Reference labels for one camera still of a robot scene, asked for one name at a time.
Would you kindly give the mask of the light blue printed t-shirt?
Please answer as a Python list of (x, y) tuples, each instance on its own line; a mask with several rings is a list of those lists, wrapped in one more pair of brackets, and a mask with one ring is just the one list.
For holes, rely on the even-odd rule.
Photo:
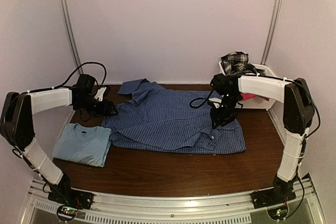
[(53, 149), (52, 157), (63, 161), (104, 167), (110, 142), (111, 129), (84, 127), (78, 123), (66, 124)]

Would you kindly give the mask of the blue dotted shirt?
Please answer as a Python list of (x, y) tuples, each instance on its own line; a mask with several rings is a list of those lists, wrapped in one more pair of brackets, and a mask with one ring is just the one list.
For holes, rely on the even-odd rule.
[(125, 82), (118, 91), (131, 99), (117, 105), (118, 115), (102, 126), (111, 129), (116, 147), (186, 154), (232, 154), (246, 150), (243, 130), (237, 120), (212, 128), (210, 106), (190, 107), (207, 91), (166, 89), (139, 79)]

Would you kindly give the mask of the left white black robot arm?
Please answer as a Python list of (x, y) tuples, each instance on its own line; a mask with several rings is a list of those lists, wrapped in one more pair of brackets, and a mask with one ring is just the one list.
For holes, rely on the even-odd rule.
[(92, 117), (118, 114), (113, 102), (105, 99), (108, 91), (99, 87), (92, 94), (95, 78), (81, 74), (71, 87), (54, 87), (9, 92), (1, 113), (1, 136), (13, 147), (13, 152), (37, 172), (51, 187), (56, 198), (64, 205), (71, 205), (76, 197), (69, 177), (57, 167), (36, 140), (33, 116), (37, 113), (71, 106), (73, 110), (85, 110)]

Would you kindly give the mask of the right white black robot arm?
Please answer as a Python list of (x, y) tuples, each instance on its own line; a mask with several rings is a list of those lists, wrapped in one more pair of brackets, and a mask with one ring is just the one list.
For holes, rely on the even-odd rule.
[(236, 118), (236, 105), (243, 94), (253, 94), (282, 104), (286, 140), (269, 199), (274, 204), (288, 199), (293, 182), (298, 179), (298, 168), (304, 158), (310, 127), (317, 111), (305, 79), (290, 80), (242, 73), (226, 76), (219, 73), (213, 76), (210, 86), (220, 95), (219, 101), (208, 99), (212, 106), (210, 116), (213, 128), (224, 126)]

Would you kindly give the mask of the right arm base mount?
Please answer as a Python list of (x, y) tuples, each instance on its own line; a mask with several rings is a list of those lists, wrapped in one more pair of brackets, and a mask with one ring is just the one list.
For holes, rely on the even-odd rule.
[(296, 199), (296, 194), (290, 191), (285, 196), (277, 196), (275, 190), (255, 190), (250, 194), (254, 209), (266, 208), (268, 217), (273, 221), (283, 221), (289, 215), (289, 201)]

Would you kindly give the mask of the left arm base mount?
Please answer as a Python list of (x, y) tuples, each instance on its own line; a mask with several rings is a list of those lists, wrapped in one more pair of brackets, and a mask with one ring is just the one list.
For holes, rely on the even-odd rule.
[(50, 201), (60, 204), (60, 206), (57, 207), (56, 216), (63, 222), (74, 220), (81, 210), (90, 210), (93, 202), (93, 193), (73, 189), (71, 192), (72, 195), (70, 198), (65, 198), (54, 191), (48, 193), (48, 199)]

